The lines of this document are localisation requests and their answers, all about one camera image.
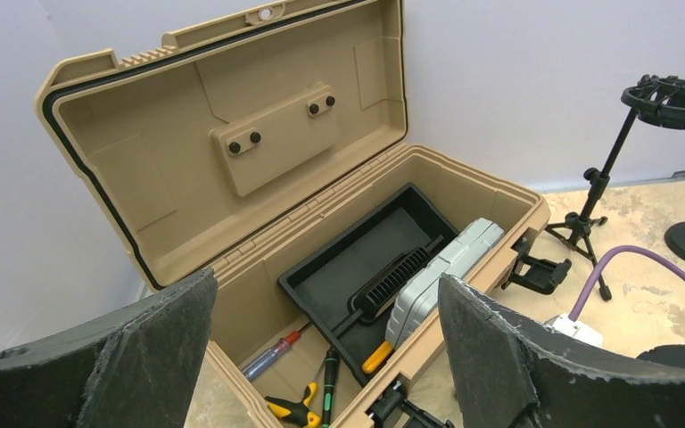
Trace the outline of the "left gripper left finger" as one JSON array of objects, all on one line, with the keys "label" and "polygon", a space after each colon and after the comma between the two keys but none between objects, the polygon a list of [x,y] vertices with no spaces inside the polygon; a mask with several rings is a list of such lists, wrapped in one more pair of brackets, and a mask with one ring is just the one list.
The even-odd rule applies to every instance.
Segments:
[{"label": "left gripper left finger", "polygon": [[147,298],[0,352],[0,427],[180,427],[218,292],[203,269]]}]

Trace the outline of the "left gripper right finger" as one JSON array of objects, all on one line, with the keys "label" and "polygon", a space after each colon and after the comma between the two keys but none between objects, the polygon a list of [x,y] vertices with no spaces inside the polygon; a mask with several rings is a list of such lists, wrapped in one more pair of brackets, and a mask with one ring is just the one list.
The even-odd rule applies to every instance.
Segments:
[{"label": "left gripper right finger", "polygon": [[579,342],[455,276],[438,306],[466,427],[685,427],[685,368]]}]

